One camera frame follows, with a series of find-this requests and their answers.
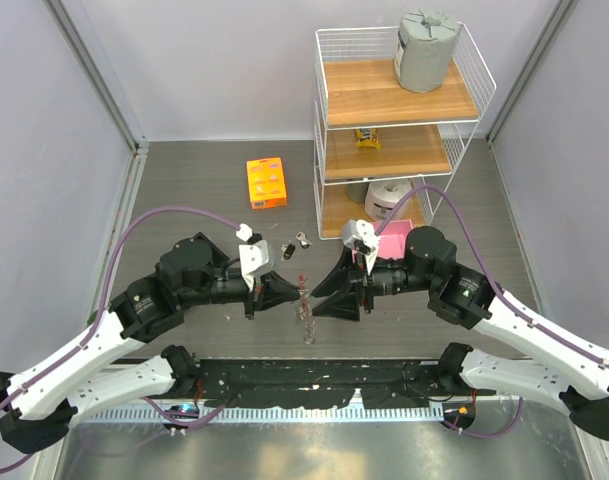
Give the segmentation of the metal keyring holder red grip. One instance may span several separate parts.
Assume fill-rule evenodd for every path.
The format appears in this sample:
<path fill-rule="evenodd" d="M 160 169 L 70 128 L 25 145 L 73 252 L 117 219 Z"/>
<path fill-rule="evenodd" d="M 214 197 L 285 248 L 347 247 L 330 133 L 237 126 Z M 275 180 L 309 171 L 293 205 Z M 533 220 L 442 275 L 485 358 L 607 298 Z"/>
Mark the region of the metal keyring holder red grip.
<path fill-rule="evenodd" d="M 312 307 L 309 303 L 310 292 L 308 288 L 308 278 L 303 274 L 299 274 L 299 306 L 296 310 L 298 322 L 303 327 L 303 341 L 307 345 L 313 345 L 316 342 L 316 323 L 312 316 Z"/>

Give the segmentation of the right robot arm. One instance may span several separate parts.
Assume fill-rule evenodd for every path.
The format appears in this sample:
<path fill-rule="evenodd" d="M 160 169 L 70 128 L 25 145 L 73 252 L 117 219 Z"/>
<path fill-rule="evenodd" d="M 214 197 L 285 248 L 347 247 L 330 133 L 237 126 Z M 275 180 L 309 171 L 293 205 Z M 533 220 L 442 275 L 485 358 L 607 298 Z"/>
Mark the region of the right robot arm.
<path fill-rule="evenodd" d="M 379 244 L 371 224 L 347 224 L 338 262 L 312 291 L 320 301 L 314 316 L 357 322 L 374 309 L 378 297 L 424 291 L 428 309 L 438 318 L 526 356 L 508 360 L 453 342 L 436 370 L 443 391 L 517 395 L 555 409 L 586 433 L 609 441 L 608 348 L 555 324 L 488 275 L 460 264 L 456 245 L 434 227 L 412 229 L 399 258 L 380 257 Z"/>

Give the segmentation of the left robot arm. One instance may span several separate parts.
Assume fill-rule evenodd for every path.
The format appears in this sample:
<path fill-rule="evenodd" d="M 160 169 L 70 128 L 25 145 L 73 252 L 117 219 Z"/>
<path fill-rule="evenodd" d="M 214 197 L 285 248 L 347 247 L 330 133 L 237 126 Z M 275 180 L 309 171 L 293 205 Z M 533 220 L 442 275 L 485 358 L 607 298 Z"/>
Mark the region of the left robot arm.
<path fill-rule="evenodd" d="M 201 233 L 177 242 L 152 274 L 131 283 L 64 347 L 22 373 L 0 372 L 2 440 L 33 454 L 105 408 L 140 397 L 191 395 L 200 371 L 181 346 L 168 346 L 121 372 L 103 370 L 181 325 L 192 307 L 241 304 L 251 319 L 258 311 L 298 300 L 297 286 L 273 265 L 264 240 L 240 246 L 235 259 Z"/>

